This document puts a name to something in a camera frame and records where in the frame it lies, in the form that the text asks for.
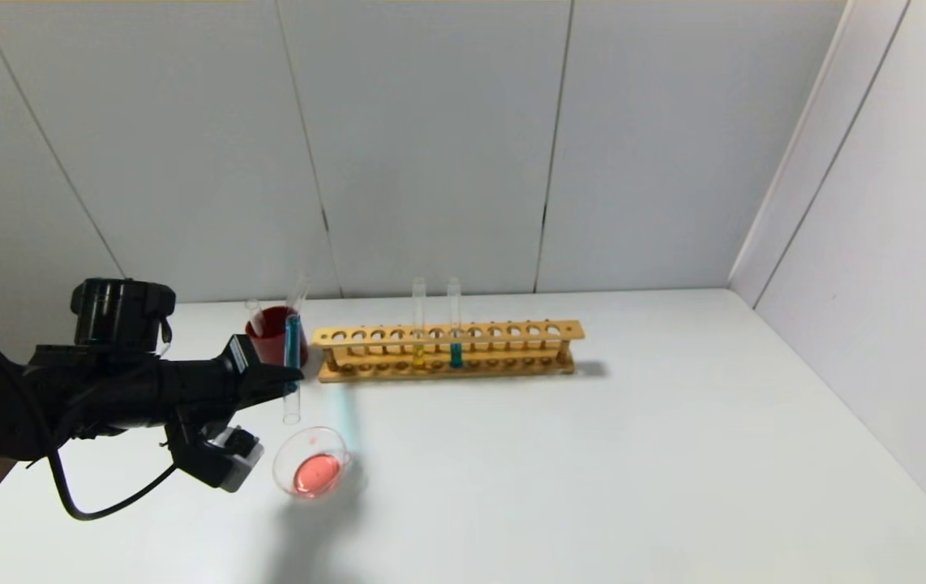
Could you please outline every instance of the white table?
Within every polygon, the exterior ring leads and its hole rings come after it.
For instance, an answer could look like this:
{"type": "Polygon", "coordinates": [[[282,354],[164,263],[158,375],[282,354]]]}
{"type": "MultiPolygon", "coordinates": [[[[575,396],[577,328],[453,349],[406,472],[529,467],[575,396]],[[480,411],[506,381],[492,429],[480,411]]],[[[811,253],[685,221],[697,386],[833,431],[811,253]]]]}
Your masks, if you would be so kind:
{"type": "MultiPolygon", "coordinates": [[[[344,424],[314,381],[295,427],[278,401],[237,415],[268,451],[234,495],[177,473],[82,524],[44,463],[14,470],[0,583],[926,582],[926,496],[732,293],[488,296],[464,311],[581,319],[578,374],[349,389],[367,484],[325,506],[289,505],[270,475],[291,433],[344,424]]],[[[327,300],[304,319],[410,314],[408,299],[327,300]]],[[[178,306],[168,358],[211,358],[245,317],[178,306]]],[[[141,487],[169,462],[159,441],[68,444],[75,500],[141,487]]]]}

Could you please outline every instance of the red liquid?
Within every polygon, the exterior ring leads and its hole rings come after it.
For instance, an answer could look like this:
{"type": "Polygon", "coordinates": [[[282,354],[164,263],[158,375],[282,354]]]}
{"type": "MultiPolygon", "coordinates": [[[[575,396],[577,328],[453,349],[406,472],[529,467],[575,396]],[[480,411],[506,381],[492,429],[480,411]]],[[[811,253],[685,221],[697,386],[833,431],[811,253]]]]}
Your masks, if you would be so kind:
{"type": "Polygon", "coordinates": [[[304,496],[322,495],[333,487],[341,473],[341,462],[329,454],[316,454],[301,462],[294,473],[294,491],[304,496]]]}

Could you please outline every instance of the panel seam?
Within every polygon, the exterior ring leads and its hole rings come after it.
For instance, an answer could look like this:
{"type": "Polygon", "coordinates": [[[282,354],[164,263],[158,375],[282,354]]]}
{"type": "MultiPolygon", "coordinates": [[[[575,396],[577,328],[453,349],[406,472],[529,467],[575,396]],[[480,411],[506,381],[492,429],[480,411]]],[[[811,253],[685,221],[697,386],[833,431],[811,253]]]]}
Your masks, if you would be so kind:
{"type": "Polygon", "coordinates": [[[907,17],[907,11],[911,7],[911,3],[914,0],[907,0],[907,4],[903,5],[903,11],[899,14],[899,19],[896,21],[896,26],[892,30],[892,36],[889,37],[889,43],[885,45],[885,52],[881,53],[881,60],[879,60],[876,69],[874,69],[874,74],[870,78],[870,83],[867,84],[867,90],[863,93],[863,99],[860,99],[860,104],[856,106],[855,114],[852,115],[852,121],[849,122],[848,128],[845,129],[845,134],[842,136],[841,143],[838,143],[838,148],[834,151],[834,155],[830,158],[830,163],[827,164],[827,170],[823,173],[823,178],[820,178],[820,182],[816,185],[816,190],[812,193],[812,198],[808,201],[807,206],[805,206],[805,211],[801,214],[801,218],[798,219],[798,225],[795,226],[793,232],[791,233],[790,238],[787,241],[787,244],[784,247],[784,251],[781,252],[781,256],[777,259],[777,263],[774,264],[774,269],[770,270],[770,277],[766,278],[766,282],[762,287],[762,290],[759,292],[758,297],[755,299],[755,302],[752,304],[752,309],[756,310],[759,307],[759,303],[762,302],[763,297],[765,297],[766,292],[770,289],[774,277],[777,276],[777,271],[784,263],[788,252],[791,250],[791,245],[794,243],[794,240],[798,238],[798,232],[801,230],[801,226],[805,223],[805,217],[808,217],[812,211],[812,206],[816,203],[817,197],[820,195],[820,191],[823,190],[823,185],[826,184],[827,178],[830,177],[830,171],[834,169],[834,163],[838,161],[838,157],[841,156],[842,150],[845,148],[845,143],[847,143],[849,135],[852,134],[852,129],[855,128],[855,124],[860,119],[860,112],[863,112],[864,105],[867,104],[867,99],[870,97],[871,91],[874,89],[874,83],[877,81],[878,75],[881,74],[881,69],[885,67],[885,62],[889,58],[889,52],[892,49],[892,45],[896,41],[896,37],[899,36],[899,29],[903,25],[903,19],[907,17]]]}
{"type": "Polygon", "coordinates": [[[19,99],[23,102],[27,112],[30,114],[30,118],[34,122],[34,126],[37,128],[37,133],[40,134],[41,140],[44,141],[45,146],[49,149],[49,152],[52,154],[52,159],[56,162],[56,166],[59,167],[59,173],[63,176],[63,181],[66,181],[66,185],[69,186],[71,192],[74,193],[74,199],[77,200],[78,205],[81,207],[81,211],[84,212],[85,217],[88,218],[88,222],[92,225],[92,228],[96,231],[96,236],[99,236],[100,243],[103,244],[103,248],[106,249],[107,255],[110,255],[110,259],[114,262],[114,267],[118,269],[118,273],[121,273],[121,277],[128,277],[125,274],[125,270],[121,267],[121,262],[118,262],[118,257],[114,254],[114,249],[110,247],[110,244],[107,243],[106,238],[103,236],[102,230],[99,229],[99,223],[96,223],[96,218],[92,217],[92,214],[88,211],[88,206],[84,203],[84,199],[81,199],[81,193],[78,192],[77,187],[74,185],[74,181],[71,180],[71,176],[66,171],[66,167],[63,166],[62,160],[59,159],[59,154],[56,152],[56,148],[52,145],[52,140],[49,140],[48,134],[45,134],[45,127],[41,125],[41,120],[38,119],[34,108],[30,105],[30,100],[27,97],[27,93],[24,92],[23,86],[19,85],[19,79],[15,77],[15,71],[12,70],[12,65],[8,62],[6,58],[6,53],[2,51],[2,45],[0,43],[0,59],[2,59],[3,66],[6,66],[6,71],[8,76],[12,81],[12,84],[15,85],[15,90],[19,95],[19,99]]]}
{"type": "Polygon", "coordinates": [[[553,185],[553,162],[556,160],[556,136],[560,129],[560,110],[564,103],[564,77],[568,73],[568,53],[571,49],[571,25],[575,19],[575,0],[568,2],[568,26],[564,30],[564,58],[560,63],[560,86],[556,93],[556,118],[553,119],[553,140],[549,147],[549,170],[546,174],[546,196],[542,203],[542,225],[538,230],[538,252],[534,260],[534,281],[531,282],[531,293],[538,292],[538,274],[542,269],[542,249],[546,241],[546,216],[549,213],[549,191],[553,185]]]}
{"type": "Polygon", "coordinates": [[[311,180],[315,183],[315,199],[319,202],[319,213],[322,215],[323,229],[326,232],[326,247],[329,247],[330,262],[333,262],[333,278],[337,281],[337,293],[344,298],[344,285],[341,284],[341,270],[337,268],[337,254],[333,252],[333,236],[330,235],[329,215],[323,205],[322,189],[319,188],[319,171],[315,168],[315,154],[311,151],[311,137],[308,135],[308,125],[304,122],[304,104],[301,101],[300,90],[297,89],[297,77],[294,75],[294,60],[289,56],[289,38],[286,36],[286,26],[282,21],[281,1],[272,0],[275,5],[275,19],[279,26],[279,37],[282,39],[282,51],[286,55],[286,70],[289,71],[289,84],[293,86],[294,101],[297,102],[297,116],[301,123],[301,132],[304,134],[304,148],[308,151],[308,164],[311,166],[311,180]]]}

